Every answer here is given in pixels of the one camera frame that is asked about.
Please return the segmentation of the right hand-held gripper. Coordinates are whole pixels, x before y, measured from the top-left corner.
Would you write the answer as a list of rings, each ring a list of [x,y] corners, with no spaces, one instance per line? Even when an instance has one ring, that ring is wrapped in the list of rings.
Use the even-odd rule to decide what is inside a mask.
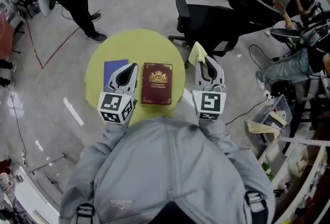
[[[224,92],[224,71],[210,56],[205,57],[207,74],[213,87],[204,87],[206,78],[203,63],[195,64],[194,84],[203,87],[201,90],[192,90],[192,99],[196,116],[199,120],[216,121],[224,111],[226,93]]]

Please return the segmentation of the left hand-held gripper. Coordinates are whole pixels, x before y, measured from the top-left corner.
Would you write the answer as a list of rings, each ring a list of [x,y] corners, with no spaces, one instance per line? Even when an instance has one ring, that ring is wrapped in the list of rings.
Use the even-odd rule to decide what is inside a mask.
[[[138,71],[136,63],[129,63],[112,73],[106,92],[100,93],[97,106],[104,122],[126,124],[130,121],[136,104]]]

